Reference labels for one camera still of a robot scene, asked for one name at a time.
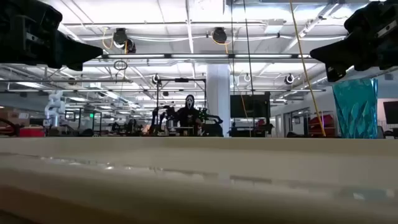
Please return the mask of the person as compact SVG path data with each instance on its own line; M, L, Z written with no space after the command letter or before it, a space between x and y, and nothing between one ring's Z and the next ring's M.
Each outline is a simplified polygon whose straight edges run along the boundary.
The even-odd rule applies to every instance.
M200 112L194 106L194 96L188 95L185 98L185 106L177 111L181 136L198 136L198 127L202 126L202 121L199 118Z

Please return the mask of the red shelf bins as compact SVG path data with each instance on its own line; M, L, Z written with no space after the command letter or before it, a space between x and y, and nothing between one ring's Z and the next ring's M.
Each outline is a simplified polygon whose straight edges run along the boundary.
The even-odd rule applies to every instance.
M321 115L323 121L323 129L326 137L333 138L336 136L335 120L331 114ZM308 135L313 138L322 138L322 128L317 117L312 118L308 122Z

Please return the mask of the black metal frame rig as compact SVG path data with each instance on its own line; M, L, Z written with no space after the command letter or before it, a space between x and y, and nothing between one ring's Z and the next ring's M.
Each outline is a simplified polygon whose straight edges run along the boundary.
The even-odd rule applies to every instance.
M178 126L175 126L175 116L172 114L172 109L173 107L171 106L160 106L159 104L159 93L163 90L164 87L169 82L175 82L175 83L188 83L188 82L193 82L197 86L199 86L198 82L203 82L204 87L201 89L204 92L205 95L205 104L207 103L207 95L206 95L206 79L198 79L198 78L160 78L159 76L155 76L153 78L153 81L156 85L156 107L155 110L157 112L155 118L155 128L154 132L158 134L161 124L163 120L160 120L160 118L165 119L165 128L164 128L164 133L165 135L169 135L170 133L175 136L178 134L177 128Z

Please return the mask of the white building column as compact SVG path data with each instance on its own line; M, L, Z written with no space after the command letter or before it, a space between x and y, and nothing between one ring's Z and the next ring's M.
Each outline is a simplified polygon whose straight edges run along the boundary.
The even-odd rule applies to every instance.
M230 117L230 72L228 64L206 66L206 97L209 114L217 115L223 123L224 137L229 137Z

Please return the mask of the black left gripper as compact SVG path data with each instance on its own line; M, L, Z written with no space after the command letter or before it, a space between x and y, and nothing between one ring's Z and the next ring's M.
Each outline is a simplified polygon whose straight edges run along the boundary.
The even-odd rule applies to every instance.
M103 54L102 48L58 31L61 20L59 11L39 0L0 0L0 63L82 71L83 63Z

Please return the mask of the teal faceted plastic cup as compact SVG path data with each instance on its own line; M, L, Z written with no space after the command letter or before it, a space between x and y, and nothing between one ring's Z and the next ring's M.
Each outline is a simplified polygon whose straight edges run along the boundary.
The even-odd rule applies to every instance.
M333 85L333 96L341 137L377 138L378 81L376 79L339 82Z

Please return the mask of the brown cardboard box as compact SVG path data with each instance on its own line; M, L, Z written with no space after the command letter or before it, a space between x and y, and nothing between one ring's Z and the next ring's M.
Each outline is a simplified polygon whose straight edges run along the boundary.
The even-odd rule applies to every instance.
M21 126L30 125L30 114L25 111L20 111L14 108L2 108L0 107L0 118L6 119L13 124Z

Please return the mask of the red storage bin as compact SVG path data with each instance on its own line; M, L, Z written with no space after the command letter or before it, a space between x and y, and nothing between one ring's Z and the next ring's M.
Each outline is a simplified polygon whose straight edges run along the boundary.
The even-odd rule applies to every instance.
M45 131L42 126L24 127L19 130L19 136L22 138L42 138Z

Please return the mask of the beige plastic tray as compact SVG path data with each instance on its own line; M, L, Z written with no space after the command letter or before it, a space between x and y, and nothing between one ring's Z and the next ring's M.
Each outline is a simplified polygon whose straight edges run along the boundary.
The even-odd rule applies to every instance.
M398 224L398 141L4 138L0 224Z

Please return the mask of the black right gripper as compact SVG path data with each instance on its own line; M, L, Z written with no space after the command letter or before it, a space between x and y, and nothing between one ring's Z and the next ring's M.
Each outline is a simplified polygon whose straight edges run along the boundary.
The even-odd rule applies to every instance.
M357 71L371 67L387 70L398 66L398 0L372 1L345 22L347 39L310 51L325 65L328 82L337 82L354 65Z

